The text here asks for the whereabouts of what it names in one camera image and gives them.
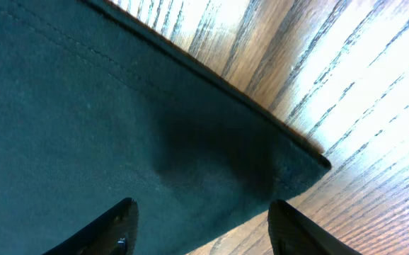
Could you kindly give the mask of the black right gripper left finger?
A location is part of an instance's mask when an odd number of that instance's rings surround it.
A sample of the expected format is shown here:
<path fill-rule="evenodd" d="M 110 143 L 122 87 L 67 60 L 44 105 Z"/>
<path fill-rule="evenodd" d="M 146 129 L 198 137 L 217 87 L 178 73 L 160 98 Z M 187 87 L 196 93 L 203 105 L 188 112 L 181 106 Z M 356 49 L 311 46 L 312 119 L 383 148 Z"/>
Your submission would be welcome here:
<path fill-rule="evenodd" d="M 137 202 L 125 198 L 46 253 L 132 254 L 137 241 L 138 219 Z"/>

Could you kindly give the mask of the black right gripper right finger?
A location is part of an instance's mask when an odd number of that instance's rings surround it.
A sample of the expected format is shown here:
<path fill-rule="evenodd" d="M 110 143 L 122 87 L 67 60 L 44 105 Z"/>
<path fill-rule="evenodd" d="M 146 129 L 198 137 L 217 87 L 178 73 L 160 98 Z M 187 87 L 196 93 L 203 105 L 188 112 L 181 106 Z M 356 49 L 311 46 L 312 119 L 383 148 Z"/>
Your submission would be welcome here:
<path fill-rule="evenodd" d="M 267 221 L 274 255 L 357 253 L 284 200 L 270 204 Z"/>

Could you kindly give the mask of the dark teal t-shirt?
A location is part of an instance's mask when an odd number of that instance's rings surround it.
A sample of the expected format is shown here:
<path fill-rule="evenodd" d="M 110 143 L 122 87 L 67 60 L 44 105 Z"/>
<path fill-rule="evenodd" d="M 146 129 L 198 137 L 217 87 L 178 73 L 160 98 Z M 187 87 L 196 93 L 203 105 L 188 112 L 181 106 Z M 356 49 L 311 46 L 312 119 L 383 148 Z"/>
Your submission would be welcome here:
<path fill-rule="evenodd" d="M 41 254 L 123 198 L 136 254 L 183 254 L 329 161 L 102 1 L 0 1 L 0 254 Z"/>

